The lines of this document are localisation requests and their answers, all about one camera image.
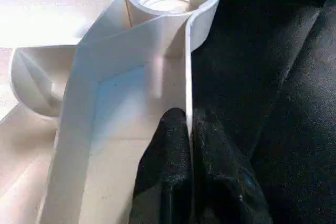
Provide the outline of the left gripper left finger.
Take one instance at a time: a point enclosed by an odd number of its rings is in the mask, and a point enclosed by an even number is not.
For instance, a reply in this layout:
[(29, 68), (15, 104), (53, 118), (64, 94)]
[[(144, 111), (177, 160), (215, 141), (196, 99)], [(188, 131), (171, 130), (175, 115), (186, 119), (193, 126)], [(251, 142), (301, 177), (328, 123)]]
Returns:
[(191, 150), (185, 113), (161, 117), (139, 164), (129, 223), (189, 223), (192, 204)]

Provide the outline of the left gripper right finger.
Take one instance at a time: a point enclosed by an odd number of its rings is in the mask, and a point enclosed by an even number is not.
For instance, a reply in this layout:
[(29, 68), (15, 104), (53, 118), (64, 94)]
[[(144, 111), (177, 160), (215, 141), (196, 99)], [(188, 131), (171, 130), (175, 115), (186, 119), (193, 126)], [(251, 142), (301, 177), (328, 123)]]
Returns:
[(214, 113), (194, 111), (192, 138), (196, 222), (272, 223), (250, 161)]

